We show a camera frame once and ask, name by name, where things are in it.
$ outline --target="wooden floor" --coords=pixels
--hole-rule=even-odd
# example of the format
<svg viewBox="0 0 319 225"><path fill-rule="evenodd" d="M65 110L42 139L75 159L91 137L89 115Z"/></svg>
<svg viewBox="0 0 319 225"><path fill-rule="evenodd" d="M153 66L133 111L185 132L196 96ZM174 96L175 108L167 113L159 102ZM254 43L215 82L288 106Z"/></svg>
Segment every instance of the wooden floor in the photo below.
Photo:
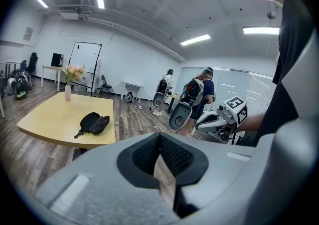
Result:
<svg viewBox="0 0 319 225"><path fill-rule="evenodd" d="M26 98L15 100L12 96L6 96L2 100L5 118L0 118L1 163L12 183L31 194L50 175L71 163L74 152L74 148L47 143L19 132L16 126L17 122L36 106L57 94L56 84L53 82L45 81L43 88L40 79L33 78L32 83L34 87L28 92ZM103 93L101 98L108 98L108 95ZM111 99L114 100L116 140L121 141L132 136L145 134L146 131L135 113L134 105L121 101L119 96L111 95ZM169 115L164 111L166 108L163 109L163 115L157 117L148 110L150 102L141 101L140 105L145 106L144 112L152 117L165 132L169 120ZM161 132L159 128L154 128L155 123L142 110L136 108L136 112L142 118L145 128L149 132ZM172 133L172 130L168 128L167 132ZM199 132L194 134L194 140L196 141L196 139L215 141L210 135ZM156 164L154 177L159 179L161 194L167 204L172 207L175 179L161 157Z"/></svg>

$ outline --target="vase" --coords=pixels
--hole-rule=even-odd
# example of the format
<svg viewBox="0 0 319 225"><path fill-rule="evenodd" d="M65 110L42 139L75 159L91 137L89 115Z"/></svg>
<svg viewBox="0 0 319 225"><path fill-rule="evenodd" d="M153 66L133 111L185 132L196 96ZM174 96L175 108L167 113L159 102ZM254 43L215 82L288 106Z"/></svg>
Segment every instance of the vase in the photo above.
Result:
<svg viewBox="0 0 319 225"><path fill-rule="evenodd" d="M71 100L71 86L66 85L64 90L64 97L66 101Z"/></svg>

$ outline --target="wooden table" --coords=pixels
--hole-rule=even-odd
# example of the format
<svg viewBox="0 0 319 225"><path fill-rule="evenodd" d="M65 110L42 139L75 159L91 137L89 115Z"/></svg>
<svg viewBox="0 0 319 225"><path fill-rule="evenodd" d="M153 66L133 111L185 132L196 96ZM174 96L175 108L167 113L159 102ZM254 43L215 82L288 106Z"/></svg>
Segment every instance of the wooden table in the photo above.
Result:
<svg viewBox="0 0 319 225"><path fill-rule="evenodd" d="M54 83L56 83L56 81L58 82L58 86L57 86L57 91L60 91L60 76L61 76L61 71L64 69L63 67L57 67L57 66L42 66L42 77L41 77L41 87L43 87L43 74L44 74L44 69L51 69L51 70L56 70L56 75L55 75L55 80Z"/></svg>
<svg viewBox="0 0 319 225"><path fill-rule="evenodd" d="M125 91L125 87L126 85L129 85L129 86L133 86L133 87L138 87L139 88L139 91L138 91L138 94L136 96L136 99L139 99L139 103L141 101L141 95L140 95L140 92L141 90L144 88L143 86L140 86L140 85L136 85L136 84L133 84L133 83L129 83L129 82L123 82L123 89L122 89L122 94L121 94L121 101L123 100L123 96L124 96L124 91Z"/></svg>
<svg viewBox="0 0 319 225"><path fill-rule="evenodd" d="M170 101L168 109L166 109L167 113L171 113L171 107L173 106L174 100L175 99L179 100L179 96L178 95L169 95L169 96L171 97L171 101Z"/></svg>
<svg viewBox="0 0 319 225"><path fill-rule="evenodd" d="M90 112L110 116L110 123L99 135L84 133L75 139L74 136L81 129L80 121ZM111 99L71 94L71 100L65 101L64 93L61 92L24 116L17 126L19 131L37 139L79 149L93 149L115 143Z"/></svg>

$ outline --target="black mesh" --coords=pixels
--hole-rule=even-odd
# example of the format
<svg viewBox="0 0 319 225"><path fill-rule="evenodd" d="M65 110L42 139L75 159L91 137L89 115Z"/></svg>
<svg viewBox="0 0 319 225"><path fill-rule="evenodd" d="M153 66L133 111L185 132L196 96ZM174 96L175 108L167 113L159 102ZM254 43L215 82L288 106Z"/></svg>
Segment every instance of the black mesh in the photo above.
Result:
<svg viewBox="0 0 319 225"><path fill-rule="evenodd" d="M133 152L132 161L139 169L153 176L159 155L160 141L158 138L154 138Z"/></svg>
<svg viewBox="0 0 319 225"><path fill-rule="evenodd" d="M193 162L191 152L161 137L160 155L163 157L168 169L175 176L186 170Z"/></svg>

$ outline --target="folding chair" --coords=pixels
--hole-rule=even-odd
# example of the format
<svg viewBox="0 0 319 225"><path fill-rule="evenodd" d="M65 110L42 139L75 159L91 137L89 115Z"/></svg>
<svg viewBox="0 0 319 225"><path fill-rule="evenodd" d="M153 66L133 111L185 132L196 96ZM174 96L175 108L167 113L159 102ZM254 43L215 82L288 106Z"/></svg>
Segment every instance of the folding chair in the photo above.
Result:
<svg viewBox="0 0 319 225"><path fill-rule="evenodd" d="M102 75L102 81L103 81L103 85L102 85L102 87L101 87L101 90L100 90L100 92L99 92L99 94L98 94L98 97L100 96L100 94L102 93L102 91L103 91L103 88L105 88L105 91L107 92L107 94L109 95L109 98L110 98L110 88L112 88L112 86L110 86L110 85L108 85L107 83L106 83L106 80L105 80L105 77L104 77L104 75Z"/></svg>

